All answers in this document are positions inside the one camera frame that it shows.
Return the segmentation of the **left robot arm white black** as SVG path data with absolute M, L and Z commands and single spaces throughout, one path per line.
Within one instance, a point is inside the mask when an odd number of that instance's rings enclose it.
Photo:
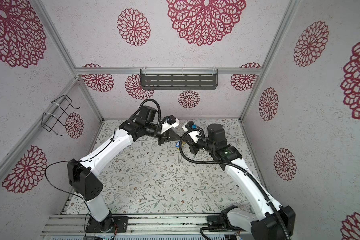
M 97 149 L 79 161 L 66 162 L 69 185 L 74 190 L 72 195 L 83 200 L 90 213 L 89 224 L 96 231 L 106 233 L 116 228 L 113 214 L 102 196 L 104 185 L 98 178 L 106 165 L 144 136 L 156 138 L 158 145 L 179 141 L 180 136 L 174 130 L 178 125 L 175 116 L 162 116 L 156 100 L 146 99 Z

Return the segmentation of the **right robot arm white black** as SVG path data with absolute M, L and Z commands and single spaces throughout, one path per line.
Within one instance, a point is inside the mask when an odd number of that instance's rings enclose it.
M 255 240 L 291 239 L 296 219 L 294 210 L 290 206 L 282 206 L 254 177 L 240 152 L 228 144 L 223 126 L 211 124 L 207 127 L 207 134 L 192 121 L 182 128 L 184 134 L 179 143 L 181 156 L 192 164 L 219 165 L 235 181 L 253 208 L 251 213 L 237 206 L 223 210 L 216 222 L 200 229 L 201 235 L 205 237 L 205 231 L 245 231 Z M 212 161 L 188 158 L 183 152 L 183 142 L 189 145 L 194 155 L 199 150 L 208 152 Z

